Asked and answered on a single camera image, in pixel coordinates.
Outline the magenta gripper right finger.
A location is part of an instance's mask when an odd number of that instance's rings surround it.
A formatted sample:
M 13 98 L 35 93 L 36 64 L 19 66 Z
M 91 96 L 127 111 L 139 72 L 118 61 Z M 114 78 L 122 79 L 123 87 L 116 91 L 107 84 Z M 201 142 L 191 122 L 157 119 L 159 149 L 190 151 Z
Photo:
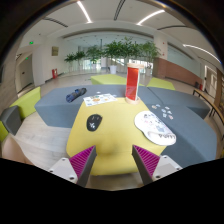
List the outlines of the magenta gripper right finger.
M 133 145 L 132 156 L 144 185 L 159 180 L 182 169 L 168 155 L 158 156 L 144 148 Z

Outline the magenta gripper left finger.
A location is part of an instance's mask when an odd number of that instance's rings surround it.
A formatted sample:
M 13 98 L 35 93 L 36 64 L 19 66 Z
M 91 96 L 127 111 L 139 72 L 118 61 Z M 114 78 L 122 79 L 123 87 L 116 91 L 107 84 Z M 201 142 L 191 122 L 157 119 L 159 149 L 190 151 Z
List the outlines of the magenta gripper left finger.
M 96 147 L 91 146 L 71 158 L 61 158 L 49 169 L 49 172 L 85 187 L 96 156 Z

